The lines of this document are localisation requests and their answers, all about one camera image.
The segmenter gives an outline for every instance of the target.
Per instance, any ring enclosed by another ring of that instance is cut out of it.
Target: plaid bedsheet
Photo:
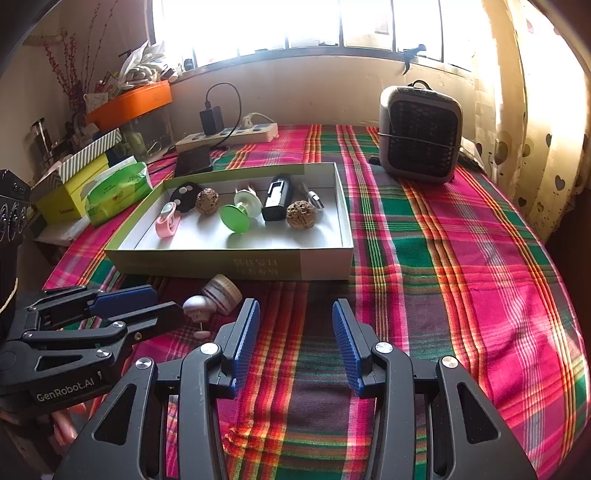
[[[548,478],[582,431],[590,396],[579,327],[554,265],[483,175],[459,167],[443,186],[394,180],[366,161],[378,153],[377,144],[373,128],[298,125],[282,127],[269,144],[217,152],[217,170],[335,162],[355,243],[348,283],[237,282],[245,297],[260,301],[262,317],[246,387],[236,400],[219,402],[230,478],[362,477],[374,404],[348,388],[330,321],[338,297],[347,297],[356,318],[374,326],[380,339],[410,355],[456,356],[540,478]],[[159,170],[154,182],[171,176],[173,164],[174,157],[166,157],[151,166]],[[162,301],[182,303],[196,294],[204,281],[146,279],[114,269],[103,247],[130,211],[89,227],[46,287],[112,289],[150,281]],[[219,327],[233,319],[213,321]],[[161,362],[195,346],[188,323],[143,342],[134,358]],[[176,476],[175,399],[168,416],[167,473]],[[424,478],[424,419],[417,425],[416,478]]]

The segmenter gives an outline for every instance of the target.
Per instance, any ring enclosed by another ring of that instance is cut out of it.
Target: speaker
[[[0,170],[0,339],[14,317],[14,298],[7,303],[17,279],[17,248],[27,222],[31,187],[9,170]]]
[[[386,88],[379,111],[381,165],[395,177],[449,181],[462,142],[462,120],[462,107],[450,96],[413,86]]]

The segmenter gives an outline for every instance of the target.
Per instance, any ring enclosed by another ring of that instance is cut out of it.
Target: window
[[[472,69],[474,0],[152,0],[154,41],[197,67],[233,59],[419,55]]]

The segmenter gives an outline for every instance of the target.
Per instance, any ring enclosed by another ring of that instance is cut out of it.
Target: yellow box
[[[99,155],[78,171],[70,180],[45,195],[36,202],[36,206],[47,223],[65,222],[82,218],[84,200],[80,198],[82,187],[99,173],[109,168],[106,154]]]

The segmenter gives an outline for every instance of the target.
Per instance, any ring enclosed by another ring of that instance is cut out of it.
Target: portable fan
[[[414,84],[382,92],[379,160],[390,175],[445,183],[460,151],[462,107],[452,97]]]

